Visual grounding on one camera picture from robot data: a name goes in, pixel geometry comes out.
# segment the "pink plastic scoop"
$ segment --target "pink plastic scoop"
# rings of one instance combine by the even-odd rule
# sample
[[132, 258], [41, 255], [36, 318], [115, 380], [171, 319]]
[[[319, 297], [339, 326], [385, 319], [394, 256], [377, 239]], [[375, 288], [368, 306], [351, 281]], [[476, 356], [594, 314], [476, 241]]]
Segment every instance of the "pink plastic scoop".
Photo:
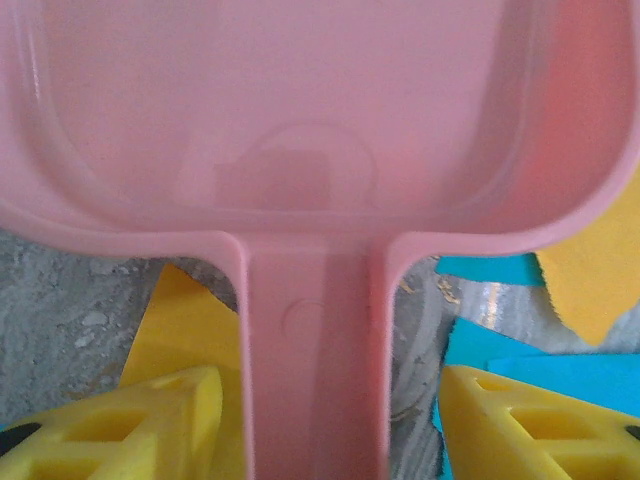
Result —
[[635, 166], [640, 1], [0, 3], [1, 225], [229, 275], [250, 479], [387, 478], [401, 274]]

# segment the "concrete ground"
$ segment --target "concrete ground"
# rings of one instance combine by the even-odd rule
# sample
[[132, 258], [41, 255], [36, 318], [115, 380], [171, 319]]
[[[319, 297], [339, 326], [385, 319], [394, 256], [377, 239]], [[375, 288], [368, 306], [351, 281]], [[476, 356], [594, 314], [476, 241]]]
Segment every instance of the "concrete ground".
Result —
[[[0, 231], [0, 423], [114, 388], [165, 261], [71, 255]], [[235, 307], [215, 268], [176, 262]], [[544, 289], [441, 277], [434, 265], [416, 264], [396, 294], [394, 479], [437, 473], [440, 438], [430, 409], [457, 315], [549, 352], [592, 350], [562, 326]], [[638, 307], [598, 350], [640, 351]]]

